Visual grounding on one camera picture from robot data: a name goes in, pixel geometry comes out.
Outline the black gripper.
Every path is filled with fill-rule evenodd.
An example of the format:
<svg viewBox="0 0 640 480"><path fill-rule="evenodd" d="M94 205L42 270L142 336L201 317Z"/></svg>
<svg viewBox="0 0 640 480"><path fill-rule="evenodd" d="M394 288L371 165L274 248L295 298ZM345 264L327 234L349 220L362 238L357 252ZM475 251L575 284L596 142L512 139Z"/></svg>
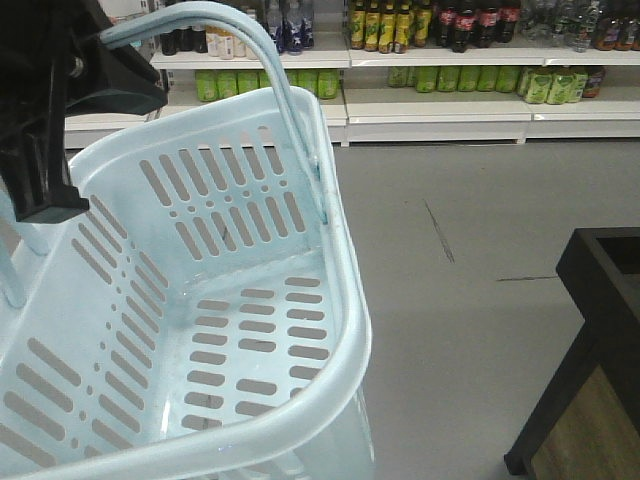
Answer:
<svg viewBox="0 0 640 480"><path fill-rule="evenodd" d="M111 25L96 1L1 4L1 177L19 222L61 223L89 208L70 178L67 117L143 115L167 102L133 47L101 39Z"/></svg>

